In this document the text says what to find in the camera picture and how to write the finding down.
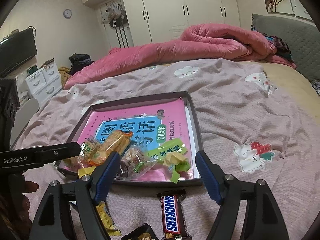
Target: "folded comforter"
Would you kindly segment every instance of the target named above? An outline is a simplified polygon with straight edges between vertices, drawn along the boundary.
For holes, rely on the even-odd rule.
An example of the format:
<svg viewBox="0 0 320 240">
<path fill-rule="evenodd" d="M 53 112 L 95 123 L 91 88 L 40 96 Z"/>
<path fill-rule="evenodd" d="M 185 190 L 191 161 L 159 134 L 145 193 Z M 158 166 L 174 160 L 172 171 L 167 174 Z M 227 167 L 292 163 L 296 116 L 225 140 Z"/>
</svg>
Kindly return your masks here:
<svg viewBox="0 0 320 240">
<path fill-rule="evenodd" d="M 165 64 L 201 58 L 230 60 L 267 60 L 296 66 L 274 55 L 277 49 L 263 34 L 227 24 L 201 24 L 187 28 L 179 40 L 150 43 L 131 48 L 115 48 L 108 56 L 73 75 L 65 85 L 87 84 L 117 76 L 148 65 Z"/>
</svg>

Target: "candy wrapper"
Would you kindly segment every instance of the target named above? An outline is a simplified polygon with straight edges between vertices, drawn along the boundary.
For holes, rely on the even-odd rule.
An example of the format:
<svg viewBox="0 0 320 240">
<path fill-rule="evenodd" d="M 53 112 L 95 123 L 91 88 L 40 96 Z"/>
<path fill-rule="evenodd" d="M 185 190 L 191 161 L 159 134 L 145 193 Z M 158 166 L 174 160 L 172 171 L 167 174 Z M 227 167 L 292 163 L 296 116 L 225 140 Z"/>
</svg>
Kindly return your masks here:
<svg viewBox="0 0 320 240">
<path fill-rule="evenodd" d="M 131 233 L 121 237 L 121 240 L 159 240 L 150 225 L 145 223 Z"/>
<path fill-rule="evenodd" d="M 81 145 L 81 152 L 79 156 L 64 159 L 65 165 L 72 171 L 78 171 L 79 169 L 88 168 L 90 165 L 90 157 L 93 156 L 97 149 L 101 146 L 101 143 L 95 138 L 90 136 Z"/>
<path fill-rule="evenodd" d="M 163 165 L 168 167 L 169 172 L 172 173 L 170 181 L 173 183 L 177 183 L 180 178 L 178 172 L 191 169 L 189 159 L 178 152 L 167 153 L 163 160 Z"/>
<path fill-rule="evenodd" d="M 100 146 L 101 146 L 101 143 L 93 136 L 90 136 L 89 138 L 87 138 L 81 145 L 83 160 L 89 163 L 93 155 L 100 148 Z"/>
<path fill-rule="evenodd" d="M 133 132 L 124 133 L 120 130 L 110 133 L 97 152 L 91 157 L 90 164 L 94 166 L 103 164 L 112 152 L 117 152 L 121 155 L 129 145 L 132 134 Z"/>
<path fill-rule="evenodd" d="M 166 191 L 157 194 L 162 209 L 162 226 L 164 233 L 162 240 L 192 239 L 191 235 L 187 232 L 181 206 L 181 202 L 185 196 L 185 190 Z"/>
<path fill-rule="evenodd" d="M 121 236 L 120 230 L 116 227 L 110 216 L 108 206 L 105 201 L 101 201 L 100 204 L 96 206 L 96 209 L 109 236 Z"/>
<path fill-rule="evenodd" d="M 122 162 L 128 167 L 128 177 L 126 179 L 137 179 L 149 171 L 157 162 L 148 157 L 140 146 L 131 146 L 124 154 Z"/>
<path fill-rule="evenodd" d="M 187 152 L 186 145 L 179 139 L 175 138 L 170 141 L 164 142 L 161 146 L 156 149 L 147 152 L 147 155 L 153 159 L 164 159 L 165 155 L 170 152 L 178 152 L 182 155 Z"/>
<path fill-rule="evenodd" d="M 170 181 L 177 183 L 180 178 L 178 172 L 188 171 L 191 168 L 189 159 L 183 156 L 187 151 L 185 144 L 179 138 L 175 138 L 148 151 L 148 156 L 158 159 L 159 163 L 168 167 L 169 172 L 172 173 Z"/>
</svg>

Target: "pile of clothes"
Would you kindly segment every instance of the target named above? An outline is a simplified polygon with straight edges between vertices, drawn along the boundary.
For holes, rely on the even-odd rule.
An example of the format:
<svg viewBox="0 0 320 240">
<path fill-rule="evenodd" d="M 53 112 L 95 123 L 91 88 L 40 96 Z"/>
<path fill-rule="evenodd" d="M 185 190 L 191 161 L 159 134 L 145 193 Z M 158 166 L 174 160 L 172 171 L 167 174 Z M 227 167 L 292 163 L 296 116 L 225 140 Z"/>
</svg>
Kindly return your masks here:
<svg viewBox="0 0 320 240">
<path fill-rule="evenodd" d="M 82 70 L 84 67 L 91 65 L 94 61 L 90 59 L 88 54 L 73 54 L 69 58 L 71 65 L 70 75 L 73 76 L 76 72 Z"/>
<path fill-rule="evenodd" d="M 258 32 L 258 30 L 255 29 L 254 25 L 251 26 L 251 30 Z M 269 43 L 273 44 L 278 49 L 276 55 L 287 59 L 291 63 L 294 63 L 289 46 L 285 41 L 277 36 L 270 36 L 265 33 L 262 34 L 269 41 Z"/>
</svg>

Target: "snickers logo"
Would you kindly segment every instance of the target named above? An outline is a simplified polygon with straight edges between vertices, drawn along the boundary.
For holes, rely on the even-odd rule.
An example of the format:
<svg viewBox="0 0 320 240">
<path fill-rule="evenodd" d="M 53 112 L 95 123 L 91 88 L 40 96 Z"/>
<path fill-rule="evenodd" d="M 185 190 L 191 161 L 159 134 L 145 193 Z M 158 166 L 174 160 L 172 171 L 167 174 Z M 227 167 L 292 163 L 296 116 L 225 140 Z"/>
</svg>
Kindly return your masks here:
<svg viewBox="0 0 320 240">
<path fill-rule="evenodd" d="M 177 205 L 176 205 L 176 197 L 175 196 L 164 196 L 163 199 L 163 213 L 164 213 L 164 222 L 165 229 L 167 232 L 180 234 L 179 229 L 179 218 L 177 216 Z"/>
</svg>

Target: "white wardrobe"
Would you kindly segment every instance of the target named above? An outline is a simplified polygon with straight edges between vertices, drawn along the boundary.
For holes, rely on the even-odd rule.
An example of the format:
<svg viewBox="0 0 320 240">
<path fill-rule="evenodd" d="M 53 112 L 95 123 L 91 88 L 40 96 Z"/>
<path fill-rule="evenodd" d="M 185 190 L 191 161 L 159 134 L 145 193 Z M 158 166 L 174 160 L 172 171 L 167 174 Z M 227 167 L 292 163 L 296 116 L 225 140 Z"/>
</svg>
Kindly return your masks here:
<svg viewBox="0 0 320 240">
<path fill-rule="evenodd" d="M 239 26 L 236 0 L 123 0 L 135 46 L 178 39 L 191 25 Z"/>
</svg>

